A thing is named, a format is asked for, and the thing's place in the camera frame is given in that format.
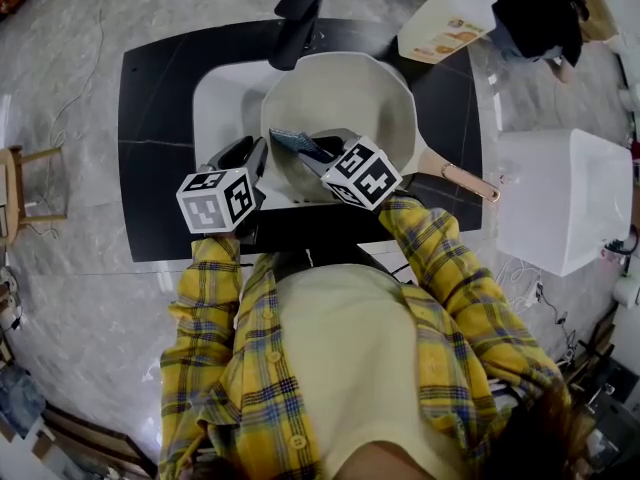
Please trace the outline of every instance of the person's arm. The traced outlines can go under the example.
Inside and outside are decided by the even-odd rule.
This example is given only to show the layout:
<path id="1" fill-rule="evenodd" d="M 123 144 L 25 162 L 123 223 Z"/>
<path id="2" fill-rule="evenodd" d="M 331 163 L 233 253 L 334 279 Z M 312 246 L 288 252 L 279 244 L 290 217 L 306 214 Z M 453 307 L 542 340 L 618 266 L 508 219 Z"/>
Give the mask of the person's arm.
<path id="1" fill-rule="evenodd" d="M 232 356 L 233 319 L 242 286 L 240 245 L 208 238 L 192 244 L 193 264 L 178 285 L 169 312 L 178 322 L 176 344 L 162 354 L 160 475 L 173 479 L 205 437 L 190 398 L 210 388 Z"/>
<path id="2" fill-rule="evenodd" d="M 559 376 L 500 287 L 460 242 L 458 221 L 410 197 L 392 197 L 380 214 L 420 286 L 455 320 L 485 371 L 532 395 Z"/>
<path id="3" fill-rule="evenodd" d="M 551 68 L 553 75 L 563 84 L 568 84 L 571 81 L 573 66 L 569 64 L 567 59 L 563 58 L 560 65 L 558 65 L 554 59 L 545 59 L 545 62 Z"/>

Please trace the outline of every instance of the gray marble floor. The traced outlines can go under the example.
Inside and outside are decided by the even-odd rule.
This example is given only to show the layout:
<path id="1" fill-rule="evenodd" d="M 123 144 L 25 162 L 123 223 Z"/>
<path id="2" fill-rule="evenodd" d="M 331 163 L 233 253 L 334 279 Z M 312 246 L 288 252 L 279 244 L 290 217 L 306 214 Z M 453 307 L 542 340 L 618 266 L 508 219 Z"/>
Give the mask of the gray marble floor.
<path id="1" fill-rule="evenodd" d="M 29 0 L 0 24 L 0 94 L 12 95 L 8 141 L 26 153 L 64 141 L 62 158 L 29 166 L 27 200 L 47 194 L 69 219 L 37 233 L 26 230 L 8 250 L 21 283 L 23 326 L 9 333 L 18 361 L 46 397 L 63 409 L 130 434 L 152 457 L 159 450 L 158 358 L 173 340 L 166 307 L 186 262 L 133 263 L 122 214 L 117 163 L 117 108 L 122 55 L 165 37 L 228 23 L 270 19 L 278 0 Z M 424 0 L 325 0 L 322 16 L 398 26 Z M 76 97 L 99 62 L 77 102 Z M 580 127 L 624 143 L 627 116 L 616 98 L 620 75 L 602 45 L 588 45 L 570 86 L 543 65 L 506 66 L 488 42 L 471 48 L 483 136 L 485 177 L 497 181 L 500 130 Z M 496 118 L 499 94 L 501 118 Z M 496 250 L 495 209 L 465 242 L 498 273 L 508 259 Z M 47 211 L 44 203 L 29 209 Z M 391 268 L 403 259 L 391 243 L 367 249 Z M 512 261 L 508 277 L 517 266 Z M 567 326 L 589 332 L 610 300 L 618 267 L 594 262 L 563 279 L 543 273 L 545 291 Z M 410 277 L 408 271 L 402 276 Z M 505 281 L 521 295 L 531 272 Z M 522 313 L 555 356 L 564 337 L 550 308 Z"/>

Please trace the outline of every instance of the black countertop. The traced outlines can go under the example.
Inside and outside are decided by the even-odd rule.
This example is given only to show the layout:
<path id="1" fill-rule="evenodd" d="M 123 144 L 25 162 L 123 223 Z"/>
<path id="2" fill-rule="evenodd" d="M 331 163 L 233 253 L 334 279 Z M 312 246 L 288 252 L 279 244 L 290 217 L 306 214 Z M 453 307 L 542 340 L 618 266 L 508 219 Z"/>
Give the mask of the black countertop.
<path id="1" fill-rule="evenodd" d="M 202 78 L 225 64 L 265 60 L 282 20 L 238 23 L 189 32 L 124 55 L 118 114 L 122 204 L 134 261 L 189 258 L 191 235 L 176 201 L 196 170 L 193 94 Z M 431 66 L 398 55 L 397 30 L 385 24 L 320 19 L 306 55 L 357 51 L 394 66 L 416 101 L 418 127 L 431 148 L 482 177 L 480 126 L 466 50 Z M 481 199 L 452 183 L 418 174 L 411 192 L 444 208 L 462 231 L 479 229 Z M 390 238 L 377 218 L 344 204 L 268 210 L 259 214 L 255 245 L 243 253 L 364 243 Z"/>

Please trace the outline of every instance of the plastic jug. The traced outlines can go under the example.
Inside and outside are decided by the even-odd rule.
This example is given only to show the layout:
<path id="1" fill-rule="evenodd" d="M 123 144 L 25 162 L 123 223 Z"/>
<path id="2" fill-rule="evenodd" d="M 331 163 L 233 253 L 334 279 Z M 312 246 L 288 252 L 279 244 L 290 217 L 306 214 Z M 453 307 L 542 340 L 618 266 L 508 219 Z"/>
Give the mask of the plastic jug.
<path id="1" fill-rule="evenodd" d="M 496 27 L 497 0 L 427 0 L 398 33 L 408 59 L 437 64 Z"/>

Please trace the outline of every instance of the faucet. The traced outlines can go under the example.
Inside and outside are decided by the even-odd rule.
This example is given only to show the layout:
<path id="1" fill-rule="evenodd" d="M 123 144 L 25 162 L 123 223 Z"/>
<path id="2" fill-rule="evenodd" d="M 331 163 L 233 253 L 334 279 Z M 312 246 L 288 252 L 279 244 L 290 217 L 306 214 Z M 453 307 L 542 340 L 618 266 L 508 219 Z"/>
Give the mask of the faucet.
<path id="1" fill-rule="evenodd" d="M 274 12 L 285 21 L 269 56 L 271 66 L 280 71 L 296 67 L 313 39 L 321 4 L 322 0 L 280 0 Z"/>

